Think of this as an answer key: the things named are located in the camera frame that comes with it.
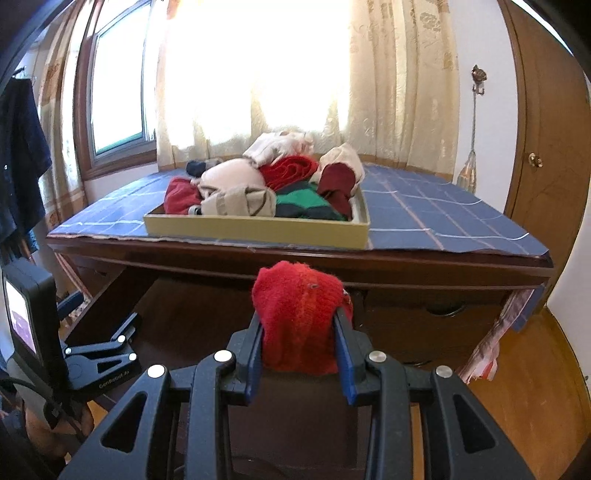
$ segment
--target blue tablecloth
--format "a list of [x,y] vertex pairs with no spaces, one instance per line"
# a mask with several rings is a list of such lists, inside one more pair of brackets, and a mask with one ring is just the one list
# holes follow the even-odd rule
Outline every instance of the blue tablecloth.
[[[366,165],[365,168],[366,178],[361,189],[371,218],[367,250],[488,251],[529,257],[548,252],[542,243],[512,220],[441,178],[378,165]],[[143,217],[162,204],[168,182],[176,175],[184,175],[184,172],[154,173],[115,190],[67,220],[50,235],[155,240],[148,235]],[[252,241],[182,240],[277,247],[276,244]]]

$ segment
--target window frame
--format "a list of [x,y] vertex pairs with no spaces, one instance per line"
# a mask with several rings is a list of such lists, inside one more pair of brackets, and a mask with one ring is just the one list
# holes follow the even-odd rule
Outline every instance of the window frame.
[[90,16],[89,23],[86,26],[86,34],[80,46],[76,86],[74,89],[74,143],[79,158],[80,174],[84,181],[115,173],[126,168],[156,162],[155,135],[153,132],[148,132],[147,117],[144,111],[144,64],[150,20],[148,20],[146,35],[144,35],[141,83],[139,87],[141,89],[141,137],[131,140],[124,139],[119,144],[110,145],[108,148],[103,149],[103,151],[96,152],[91,114],[92,82],[96,49],[101,35],[104,35],[117,22],[144,5],[150,6],[151,16],[156,1],[158,0],[138,0],[99,31],[96,30],[96,27],[104,0],[95,2],[95,11]]

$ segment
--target wooden door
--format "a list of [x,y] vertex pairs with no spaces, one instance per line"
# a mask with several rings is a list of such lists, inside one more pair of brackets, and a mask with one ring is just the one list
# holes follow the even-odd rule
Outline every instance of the wooden door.
[[589,94],[577,60],[520,7],[510,0],[499,3],[512,37],[519,97],[517,154],[505,214],[550,250],[556,271],[543,305],[569,258],[587,202]]

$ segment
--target door knob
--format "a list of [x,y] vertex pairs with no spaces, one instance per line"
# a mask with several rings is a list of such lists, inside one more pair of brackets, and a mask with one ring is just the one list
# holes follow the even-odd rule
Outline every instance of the door knob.
[[536,155],[535,153],[530,153],[530,156],[528,157],[529,161],[530,161],[530,165],[532,167],[535,168],[542,168],[544,166],[544,162],[542,161],[542,159]]

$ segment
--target wooden window frame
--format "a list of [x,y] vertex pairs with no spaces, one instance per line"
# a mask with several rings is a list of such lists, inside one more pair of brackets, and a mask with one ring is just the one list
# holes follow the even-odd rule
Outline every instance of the wooden window frame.
[[[103,161],[95,161],[94,145],[91,139],[89,98],[92,85],[92,66],[98,36],[96,27],[104,3],[105,0],[96,0],[92,7],[76,64],[76,83],[74,85],[74,148],[76,149],[80,175],[83,181],[156,162],[156,141],[146,141],[144,139],[134,145],[125,145],[121,148],[113,149],[108,161],[105,161],[106,155],[99,158]],[[132,9],[139,8],[140,5],[142,4],[137,2],[130,9],[118,15],[112,22],[109,22],[109,25],[117,22],[117,20],[121,19]],[[143,115],[143,88],[141,95],[142,121],[145,122]]]

